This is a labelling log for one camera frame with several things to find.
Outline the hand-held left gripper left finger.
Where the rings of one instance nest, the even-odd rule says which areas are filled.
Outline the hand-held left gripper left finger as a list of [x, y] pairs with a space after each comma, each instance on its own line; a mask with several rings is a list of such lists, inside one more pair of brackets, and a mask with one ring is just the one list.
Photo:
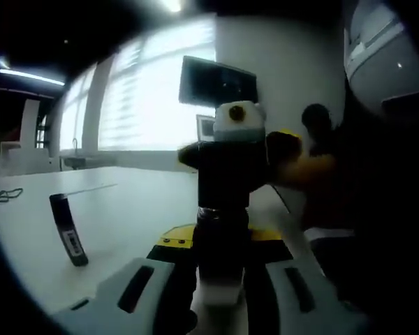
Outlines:
[[136, 258], [84, 298], [54, 314], [65, 334], [188, 334], [198, 323], [193, 224], [164, 233], [146, 258]]

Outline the person's right hand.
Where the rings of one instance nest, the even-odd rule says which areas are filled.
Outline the person's right hand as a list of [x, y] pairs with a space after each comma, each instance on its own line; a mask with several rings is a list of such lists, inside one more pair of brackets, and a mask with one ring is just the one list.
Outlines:
[[335, 174], [336, 166], [337, 160], [331, 154], [308, 156], [302, 152], [295, 162], [284, 165], [278, 179], [271, 183], [303, 192], [316, 190]]

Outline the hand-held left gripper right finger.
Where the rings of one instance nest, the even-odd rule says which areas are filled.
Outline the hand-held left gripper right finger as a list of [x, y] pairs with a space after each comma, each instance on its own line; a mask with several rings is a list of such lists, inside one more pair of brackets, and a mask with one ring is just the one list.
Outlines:
[[244, 293], [250, 334], [366, 334], [368, 317], [341, 301], [310, 261], [295, 259], [276, 230], [250, 227]]

